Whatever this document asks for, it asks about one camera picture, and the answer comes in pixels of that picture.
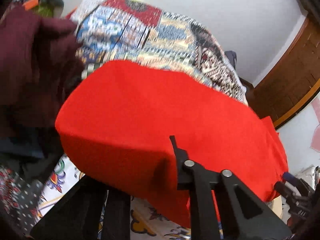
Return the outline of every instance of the white trim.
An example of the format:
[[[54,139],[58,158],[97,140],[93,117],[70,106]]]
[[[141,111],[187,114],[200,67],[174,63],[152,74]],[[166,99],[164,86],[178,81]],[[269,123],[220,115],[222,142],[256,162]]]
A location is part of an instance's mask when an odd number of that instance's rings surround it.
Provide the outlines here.
[[[293,27],[292,32],[289,34],[289,37],[287,38],[287,41],[285,42],[285,44],[282,46],[282,48],[277,53],[277,55],[273,58],[273,60],[270,62],[270,64],[261,72],[261,74],[252,83],[252,85],[254,87],[256,87],[261,82],[261,80],[269,73],[269,71],[277,64],[277,62],[281,59],[283,54],[287,51],[287,49],[289,48],[289,46],[293,42],[294,38],[297,36],[297,34],[298,34],[303,22],[305,21],[306,17],[307,17],[306,14],[305,15],[302,14],[299,17],[296,25]]]

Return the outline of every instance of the white wall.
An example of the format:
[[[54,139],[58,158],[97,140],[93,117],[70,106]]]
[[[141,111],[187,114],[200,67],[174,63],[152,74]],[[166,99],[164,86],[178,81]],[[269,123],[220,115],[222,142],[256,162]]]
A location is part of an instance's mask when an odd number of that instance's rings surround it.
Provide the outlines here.
[[[251,83],[256,83],[261,73],[268,72],[264,70],[270,68],[288,39],[291,43],[295,35],[292,37],[290,33],[302,15],[296,0],[141,1],[185,14],[206,25],[224,50],[237,52],[237,72]],[[81,0],[64,2],[65,15]]]
[[[311,165],[320,166],[320,153],[310,148],[313,133],[318,125],[316,113],[309,104],[278,129],[287,154],[290,173],[297,174]]]

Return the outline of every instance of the silver screw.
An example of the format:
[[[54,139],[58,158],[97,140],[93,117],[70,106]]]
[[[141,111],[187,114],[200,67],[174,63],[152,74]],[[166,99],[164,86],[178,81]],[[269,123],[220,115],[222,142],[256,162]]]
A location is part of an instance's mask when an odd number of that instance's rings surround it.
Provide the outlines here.
[[[225,176],[225,177],[231,177],[232,172],[229,171],[229,170],[223,170],[222,171],[222,175]]]
[[[193,165],[195,165],[195,162],[192,160],[186,160],[184,162],[184,165],[186,165],[187,167],[192,167]]]

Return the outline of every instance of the maroon clothing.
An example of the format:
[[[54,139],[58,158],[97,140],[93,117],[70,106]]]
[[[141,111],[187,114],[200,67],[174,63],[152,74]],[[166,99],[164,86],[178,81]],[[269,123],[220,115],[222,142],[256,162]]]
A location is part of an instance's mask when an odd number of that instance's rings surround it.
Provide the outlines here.
[[[12,126],[52,127],[69,80],[81,74],[76,25],[14,8],[0,23],[0,136]]]

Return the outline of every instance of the orange object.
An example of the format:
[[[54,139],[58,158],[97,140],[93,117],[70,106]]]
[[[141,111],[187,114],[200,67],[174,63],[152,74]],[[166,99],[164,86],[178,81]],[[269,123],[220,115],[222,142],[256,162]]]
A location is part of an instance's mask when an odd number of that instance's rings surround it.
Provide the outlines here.
[[[146,198],[189,227],[188,191],[177,190],[169,136],[206,169],[230,169],[260,199],[288,171],[272,122],[180,72],[110,61],[85,79],[55,123],[63,148],[85,174]]]
[[[23,4],[23,6],[25,10],[28,11],[36,7],[38,4],[39,4],[39,0],[28,0]]]

